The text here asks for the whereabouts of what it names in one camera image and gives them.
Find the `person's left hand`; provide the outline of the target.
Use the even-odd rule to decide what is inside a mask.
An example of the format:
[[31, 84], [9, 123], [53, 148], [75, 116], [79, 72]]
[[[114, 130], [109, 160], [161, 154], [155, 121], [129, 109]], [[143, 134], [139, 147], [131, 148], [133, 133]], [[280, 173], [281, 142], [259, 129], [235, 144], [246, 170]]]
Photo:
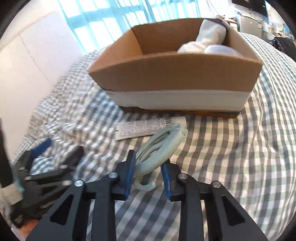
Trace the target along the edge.
[[34, 227], [38, 224], [38, 219], [31, 219], [25, 222], [21, 228], [16, 229], [16, 234], [19, 240], [26, 240]]

